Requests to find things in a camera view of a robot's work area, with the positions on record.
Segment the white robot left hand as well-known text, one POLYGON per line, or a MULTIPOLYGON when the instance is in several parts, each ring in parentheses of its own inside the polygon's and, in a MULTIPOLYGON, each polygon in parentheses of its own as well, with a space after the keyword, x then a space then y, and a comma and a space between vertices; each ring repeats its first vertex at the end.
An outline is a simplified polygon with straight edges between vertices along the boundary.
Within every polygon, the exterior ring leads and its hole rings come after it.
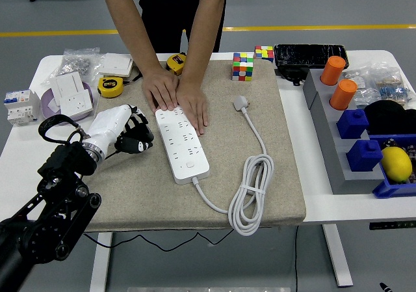
POLYGON ((98 113, 87 135, 82 146, 97 163, 107 158, 111 145, 117 152, 136 154, 150 149, 154 140, 143 112, 128 104, 98 113))

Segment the person's left hand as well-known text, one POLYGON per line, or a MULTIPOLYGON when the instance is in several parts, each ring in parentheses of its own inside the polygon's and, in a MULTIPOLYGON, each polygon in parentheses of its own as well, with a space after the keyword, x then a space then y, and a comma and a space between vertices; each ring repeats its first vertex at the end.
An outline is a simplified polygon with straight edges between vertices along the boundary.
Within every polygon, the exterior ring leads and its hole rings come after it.
POLYGON ((197 136, 205 133, 209 124, 207 98, 198 82, 180 80, 176 90, 177 102, 188 118, 197 136))

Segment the person's right hand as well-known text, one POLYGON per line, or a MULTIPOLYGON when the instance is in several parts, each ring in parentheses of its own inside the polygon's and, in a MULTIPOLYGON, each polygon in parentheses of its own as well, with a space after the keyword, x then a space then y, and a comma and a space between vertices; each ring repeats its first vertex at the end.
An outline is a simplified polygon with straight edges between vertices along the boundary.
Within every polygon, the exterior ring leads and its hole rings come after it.
POLYGON ((143 71, 142 90, 150 109, 173 110, 177 107, 176 88, 178 78, 161 67, 143 71))

